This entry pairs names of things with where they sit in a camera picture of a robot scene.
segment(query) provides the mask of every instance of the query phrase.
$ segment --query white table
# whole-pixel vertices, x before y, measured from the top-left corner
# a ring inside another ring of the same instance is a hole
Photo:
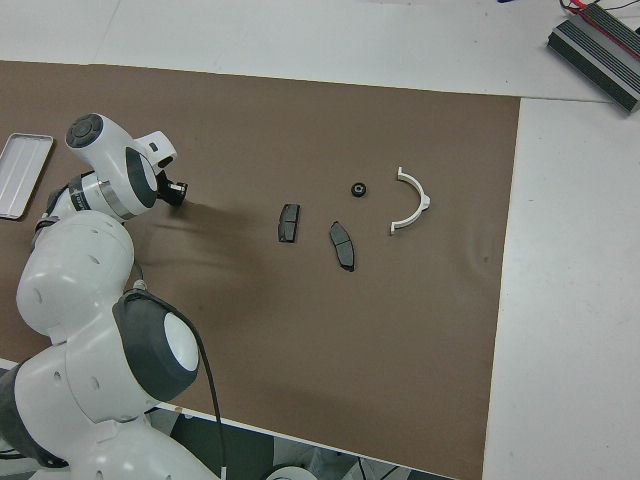
[[[555,0],[60,5],[0,1],[0,59],[525,97],[484,478],[637,476],[640,117],[545,48]],[[639,6],[623,13],[640,25]]]

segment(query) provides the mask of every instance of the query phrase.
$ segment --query metal tray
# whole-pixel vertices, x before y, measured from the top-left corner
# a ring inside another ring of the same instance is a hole
[[[33,193],[53,137],[13,133],[0,154],[0,218],[20,218]]]

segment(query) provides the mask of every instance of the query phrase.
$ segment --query white oval cap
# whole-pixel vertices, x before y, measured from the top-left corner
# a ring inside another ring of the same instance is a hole
[[[178,363],[190,372],[198,368],[196,337],[189,327],[171,312],[164,317],[164,334]]]

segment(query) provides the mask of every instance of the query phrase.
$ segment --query brown mat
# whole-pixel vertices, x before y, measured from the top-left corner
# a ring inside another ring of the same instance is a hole
[[[2,221],[0,357],[47,345],[15,307],[47,195],[87,170],[67,126],[99,112],[162,130],[189,183],[179,210],[127,223],[153,293],[208,346],[223,415],[461,479],[480,479],[518,99],[110,66],[0,62],[0,139],[59,142],[28,216]],[[391,237],[422,182],[431,208]],[[351,196],[356,181],[364,198]],[[284,203],[297,243],[277,242]],[[342,270],[339,220],[356,250]],[[206,384],[176,403],[211,412]]]

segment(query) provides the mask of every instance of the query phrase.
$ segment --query white curved bracket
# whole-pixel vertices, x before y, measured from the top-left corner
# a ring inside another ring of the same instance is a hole
[[[420,182],[418,182],[411,175],[404,173],[402,171],[402,167],[398,167],[398,180],[402,180],[403,182],[411,184],[418,191],[418,194],[420,195],[420,205],[410,217],[407,217],[404,220],[400,220],[398,222],[391,222],[391,235],[395,233],[396,228],[402,228],[406,227],[407,225],[411,225],[418,219],[423,210],[426,210],[427,208],[429,208],[429,205],[431,205],[431,199],[426,193],[424,193],[424,189],[422,188],[422,185],[420,185]]]

